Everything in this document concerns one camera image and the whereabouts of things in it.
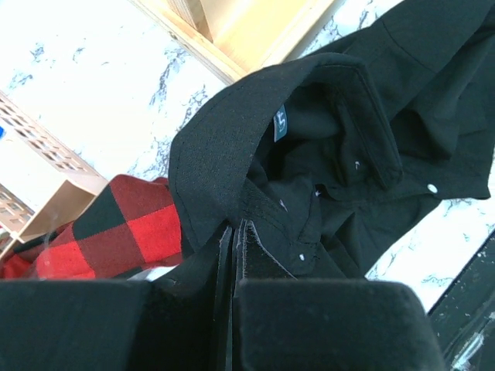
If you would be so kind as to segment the black button shirt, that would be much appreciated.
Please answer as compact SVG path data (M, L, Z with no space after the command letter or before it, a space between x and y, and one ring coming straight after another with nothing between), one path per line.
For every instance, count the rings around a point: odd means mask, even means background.
M445 199L488 199L494 3L403 1L259 70L175 136L169 187L189 252L248 226L295 277L362 277Z

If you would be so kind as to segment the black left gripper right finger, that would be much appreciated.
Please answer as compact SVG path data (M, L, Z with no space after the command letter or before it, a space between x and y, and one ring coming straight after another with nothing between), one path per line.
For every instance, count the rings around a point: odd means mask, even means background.
M443 370L430 321L406 285L294 278L244 221L234 242L235 370Z

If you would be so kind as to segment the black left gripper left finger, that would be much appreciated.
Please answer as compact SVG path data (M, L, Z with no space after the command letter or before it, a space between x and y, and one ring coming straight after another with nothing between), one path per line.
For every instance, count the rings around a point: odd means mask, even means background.
M232 229L149 281L5 281L3 370L229 370Z

